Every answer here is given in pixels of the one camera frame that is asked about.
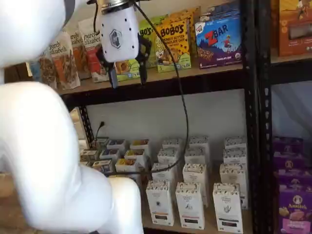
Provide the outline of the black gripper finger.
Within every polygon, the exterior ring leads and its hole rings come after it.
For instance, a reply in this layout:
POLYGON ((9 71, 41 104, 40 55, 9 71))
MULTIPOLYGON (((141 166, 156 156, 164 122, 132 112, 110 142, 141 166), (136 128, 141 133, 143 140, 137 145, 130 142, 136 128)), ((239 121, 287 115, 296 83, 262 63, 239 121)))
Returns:
POLYGON ((136 56, 136 61, 139 63, 139 75, 142 85, 147 82, 146 62, 149 59, 151 47, 151 41, 138 34, 138 55, 136 56))
POLYGON ((100 47, 96 52, 97 59, 99 60, 101 66, 105 69, 108 77, 109 82, 112 86, 112 88, 118 87, 118 79, 117 79, 117 73, 115 69, 115 64, 113 62, 108 62, 104 57, 103 48, 100 47))

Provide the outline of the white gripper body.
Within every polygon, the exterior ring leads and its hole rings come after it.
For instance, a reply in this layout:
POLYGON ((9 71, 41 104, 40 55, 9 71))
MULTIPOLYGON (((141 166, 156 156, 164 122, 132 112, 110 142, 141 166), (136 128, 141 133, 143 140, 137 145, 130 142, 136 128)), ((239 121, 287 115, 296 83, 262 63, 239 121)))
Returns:
POLYGON ((135 59, 139 51, 138 21, 133 6, 100 16, 103 54, 108 62, 135 59))

